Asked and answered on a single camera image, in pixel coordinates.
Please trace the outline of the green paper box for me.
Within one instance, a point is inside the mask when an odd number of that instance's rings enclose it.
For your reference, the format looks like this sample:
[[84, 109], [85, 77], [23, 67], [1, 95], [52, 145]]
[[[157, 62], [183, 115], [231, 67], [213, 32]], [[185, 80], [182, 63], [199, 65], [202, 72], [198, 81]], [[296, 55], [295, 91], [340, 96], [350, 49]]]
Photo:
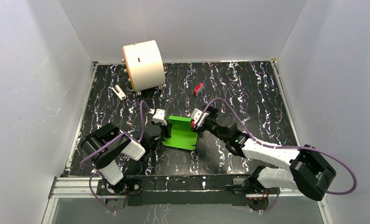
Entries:
[[166, 138], [163, 141], [163, 145], [181, 150], [194, 150], [198, 135], [191, 131], [192, 119], [188, 117], [169, 116], [168, 121], [173, 124], [171, 137]]

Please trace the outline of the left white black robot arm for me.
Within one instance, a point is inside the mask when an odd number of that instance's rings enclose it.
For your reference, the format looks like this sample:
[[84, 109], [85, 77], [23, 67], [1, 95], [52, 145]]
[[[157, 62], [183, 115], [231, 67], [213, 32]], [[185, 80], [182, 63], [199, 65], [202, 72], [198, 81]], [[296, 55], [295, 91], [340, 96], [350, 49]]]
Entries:
[[83, 167], [90, 161], [90, 165], [107, 180], [108, 188], [114, 194], [121, 194], [126, 189], [125, 175], [115, 159], [123, 154], [134, 161], [144, 160], [165, 139], [171, 137], [172, 126], [169, 121], [165, 124], [153, 121], [147, 124], [141, 139], [136, 140], [115, 124], [108, 123], [79, 142], [80, 149], [86, 155], [80, 166]]

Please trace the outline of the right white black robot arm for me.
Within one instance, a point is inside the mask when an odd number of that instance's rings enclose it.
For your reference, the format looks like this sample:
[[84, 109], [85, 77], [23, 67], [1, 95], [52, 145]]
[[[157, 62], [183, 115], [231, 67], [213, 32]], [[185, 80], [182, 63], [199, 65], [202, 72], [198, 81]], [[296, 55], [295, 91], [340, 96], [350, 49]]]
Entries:
[[191, 119], [193, 132], [209, 131], [225, 143], [231, 154], [274, 166], [258, 166], [247, 180], [241, 184], [235, 183], [235, 187], [252, 193], [285, 188], [300, 191], [306, 197], [320, 201], [336, 176], [335, 169], [320, 153], [305, 149], [282, 149], [277, 144], [250, 137], [238, 129], [231, 114], [223, 114], [209, 107], [206, 112], [194, 109]]

